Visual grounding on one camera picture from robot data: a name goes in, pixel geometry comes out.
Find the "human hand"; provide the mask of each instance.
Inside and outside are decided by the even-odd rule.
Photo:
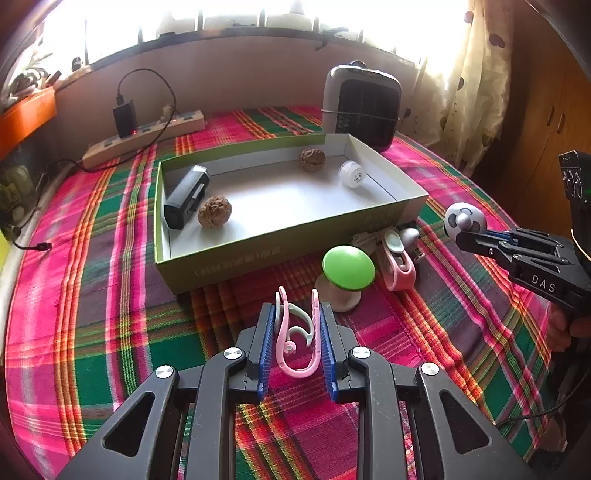
[[[591,338],[591,316],[575,319],[569,327],[564,310],[554,303],[548,304],[548,348],[553,352],[564,352],[570,346],[573,337]]]

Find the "power strip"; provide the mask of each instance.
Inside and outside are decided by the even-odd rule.
[[[167,120],[158,120],[138,127],[133,135],[125,138],[119,138],[118,135],[107,138],[102,142],[92,145],[82,157],[82,164],[86,168],[96,167],[111,158],[119,157],[123,154],[137,150],[149,145],[154,138],[162,131]],[[178,137],[192,132],[205,129],[205,119],[201,110],[187,112],[182,115],[176,115],[170,122],[168,128],[160,136],[158,141],[167,138]]]

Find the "space heater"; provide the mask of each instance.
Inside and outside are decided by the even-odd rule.
[[[402,88],[396,78],[369,70],[362,61],[333,68],[322,107],[325,134],[351,134],[378,152],[392,143]]]

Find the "walnut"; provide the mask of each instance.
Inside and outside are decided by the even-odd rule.
[[[199,223],[204,228],[218,228],[228,221],[232,214],[232,205],[223,196],[209,197],[197,211]]]
[[[300,154],[300,165],[305,171],[320,171],[326,162],[326,154],[319,148],[306,148]]]

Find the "black cable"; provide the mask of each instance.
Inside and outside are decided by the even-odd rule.
[[[121,95],[121,84],[123,83],[123,81],[132,73],[135,72],[152,72],[153,74],[155,74],[158,78],[160,78],[164,84],[168,87],[171,95],[173,96],[173,109],[171,111],[170,117],[168,119],[168,121],[166,122],[166,124],[164,125],[164,128],[158,133],[158,135],[156,135],[156,137],[148,144],[146,145],[144,148],[142,148],[139,152],[135,152],[133,154],[131,154],[129,157],[117,162],[114,165],[106,165],[104,167],[98,167],[98,168],[86,168],[84,165],[82,165],[80,162],[82,160],[78,160],[78,161],[74,161],[70,158],[60,158],[59,160],[56,160],[54,162],[55,163],[59,163],[61,161],[67,162],[67,163],[73,163],[77,168],[79,168],[80,170],[86,172],[86,173],[96,173],[99,171],[105,171],[105,170],[109,170],[110,168],[115,168],[118,167],[119,165],[122,165],[123,163],[128,162],[129,160],[132,160],[133,158],[137,157],[138,155],[143,154],[146,150],[149,150],[150,147],[152,147],[152,145],[154,145],[158,139],[160,137],[162,137],[162,134],[164,133],[164,131],[168,128],[168,126],[170,125],[170,122],[173,121],[174,118],[174,113],[177,111],[177,96],[174,94],[174,90],[173,88],[170,86],[170,84],[166,81],[166,79],[160,75],[158,72],[156,72],[156,70],[153,69],[149,69],[149,68],[139,68],[139,69],[133,69],[130,72],[126,73],[125,75],[123,75],[123,78],[119,81],[119,85],[117,85],[117,103],[119,104],[119,99],[121,99],[121,103],[123,101],[123,97]]]
[[[51,167],[51,165],[57,164],[59,162],[66,162],[66,163],[74,164],[74,166],[76,168],[79,168],[80,170],[82,170],[86,173],[96,173],[99,171],[105,171],[105,170],[109,170],[110,168],[118,167],[119,165],[122,165],[123,163],[126,163],[133,158],[136,158],[138,155],[143,154],[146,150],[149,150],[150,147],[152,147],[152,145],[154,145],[158,141],[158,139],[162,136],[164,131],[170,125],[170,122],[173,121],[175,112],[177,112],[177,96],[174,94],[173,88],[166,81],[166,79],[162,75],[160,75],[158,72],[156,72],[156,70],[149,69],[149,68],[139,68],[139,69],[133,69],[130,72],[126,73],[125,75],[123,75],[123,78],[119,81],[119,85],[117,85],[117,99],[116,99],[118,105],[121,105],[123,103],[123,97],[121,95],[121,84],[129,75],[131,75],[132,73],[135,73],[135,72],[152,72],[153,74],[155,74],[157,77],[159,77],[164,82],[164,84],[170,90],[171,95],[173,96],[173,109],[171,111],[170,118],[168,119],[168,121],[164,125],[164,128],[158,133],[158,135],[156,135],[156,137],[148,145],[146,145],[144,148],[142,148],[140,151],[131,154],[129,157],[119,161],[118,163],[116,163],[114,165],[107,165],[107,166],[99,167],[99,168],[86,168],[84,165],[81,164],[82,159],[80,159],[79,161],[75,161],[70,158],[59,158],[58,160],[51,163],[49,165],[49,167]],[[37,206],[39,204],[40,199],[41,199],[41,192],[39,193],[39,197],[37,199]],[[28,224],[31,221],[36,210],[37,210],[37,207],[35,207],[33,209],[31,214],[29,215],[29,218],[23,223],[22,227],[24,227],[26,224]],[[12,233],[16,238],[18,238],[20,236],[22,227],[11,226]],[[34,247],[24,247],[22,245],[19,245],[16,242],[16,240],[12,240],[12,244],[20,250],[36,250],[38,252],[44,252],[46,250],[51,250],[51,248],[52,248],[52,244],[49,242],[42,242],[40,244],[35,245]]]
[[[556,410],[558,410],[560,407],[562,407],[565,403],[567,403],[571,399],[571,397],[575,394],[575,392],[583,384],[583,381],[585,381],[585,379],[589,376],[590,373],[591,373],[591,367],[589,367],[587,369],[585,374],[581,377],[581,380],[579,380],[579,383],[577,383],[574,386],[574,388],[570,391],[570,393],[561,402],[558,402],[554,407],[549,408],[548,410],[543,410],[538,413],[530,413],[529,415],[521,415],[519,417],[507,417],[504,420],[501,420],[499,423],[497,423],[496,428],[500,429],[501,427],[503,427],[504,425],[507,425],[508,423],[513,423],[513,422],[522,421],[522,420],[536,419],[537,417],[543,417],[544,415],[548,415],[550,413],[555,412]]]

